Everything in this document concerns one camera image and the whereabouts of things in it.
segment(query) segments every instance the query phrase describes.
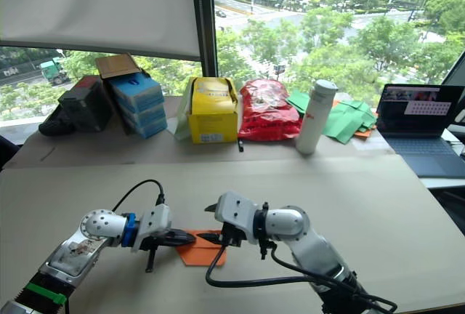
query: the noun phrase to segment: laptop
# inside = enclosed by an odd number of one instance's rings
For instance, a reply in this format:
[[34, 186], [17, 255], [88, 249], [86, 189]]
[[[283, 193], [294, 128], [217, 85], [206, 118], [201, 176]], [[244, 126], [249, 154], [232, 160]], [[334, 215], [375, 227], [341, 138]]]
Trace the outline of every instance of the laptop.
[[379, 132], [419, 177], [465, 178], [465, 162], [441, 138], [463, 86], [386, 84]]

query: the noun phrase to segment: orange paper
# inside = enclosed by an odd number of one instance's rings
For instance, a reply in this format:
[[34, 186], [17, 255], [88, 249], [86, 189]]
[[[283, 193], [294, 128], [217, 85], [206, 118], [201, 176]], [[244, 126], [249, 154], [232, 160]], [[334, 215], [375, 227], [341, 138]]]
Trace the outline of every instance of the orange paper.
[[[218, 254], [221, 245], [215, 245], [200, 236], [201, 233], [220, 233], [221, 230], [186, 230], [186, 232], [195, 236], [195, 241], [189, 245], [178, 246], [176, 248], [185, 265], [202, 265], [209, 266]], [[217, 265], [223, 265], [226, 262], [226, 250], [218, 259]]]

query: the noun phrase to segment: beige tabletop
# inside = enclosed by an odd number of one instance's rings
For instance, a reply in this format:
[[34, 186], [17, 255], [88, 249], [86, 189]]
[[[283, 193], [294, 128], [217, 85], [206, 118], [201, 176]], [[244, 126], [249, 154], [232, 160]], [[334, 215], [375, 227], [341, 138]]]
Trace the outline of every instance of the beige tabletop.
[[[135, 183], [160, 180], [176, 228], [220, 228], [203, 208], [236, 190], [272, 208], [295, 204], [357, 271], [368, 292], [399, 305], [398, 313], [465, 302], [464, 238], [401, 157], [318, 157], [273, 161], [133, 164], [6, 169], [0, 174], [0, 305], [16, 296], [52, 250], [92, 209], [110, 209]], [[119, 212], [149, 209], [152, 185]], [[291, 261], [281, 244], [278, 255]], [[147, 253], [106, 249], [70, 299], [72, 313], [320, 313], [303, 283], [217, 289], [204, 267], [185, 267], [163, 248], [155, 272]], [[219, 279], [289, 275], [258, 246], [228, 248]]]

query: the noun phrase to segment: thermos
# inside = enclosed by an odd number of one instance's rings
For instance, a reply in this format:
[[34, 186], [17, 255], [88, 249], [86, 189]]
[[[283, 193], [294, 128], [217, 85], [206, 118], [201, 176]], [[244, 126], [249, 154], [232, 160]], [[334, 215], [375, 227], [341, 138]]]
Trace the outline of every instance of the thermos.
[[328, 115], [333, 106], [337, 86], [327, 80], [317, 80], [310, 101], [304, 114], [304, 121], [300, 134], [297, 137], [296, 147], [302, 154], [315, 152], [321, 132], [323, 131]]

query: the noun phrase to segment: yellow box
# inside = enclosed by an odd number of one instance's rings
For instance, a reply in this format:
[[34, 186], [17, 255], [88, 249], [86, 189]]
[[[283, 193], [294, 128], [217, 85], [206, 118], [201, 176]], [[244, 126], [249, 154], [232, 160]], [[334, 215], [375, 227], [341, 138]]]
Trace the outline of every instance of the yellow box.
[[238, 94], [227, 78], [191, 78], [189, 127], [194, 143], [234, 142], [238, 138]]

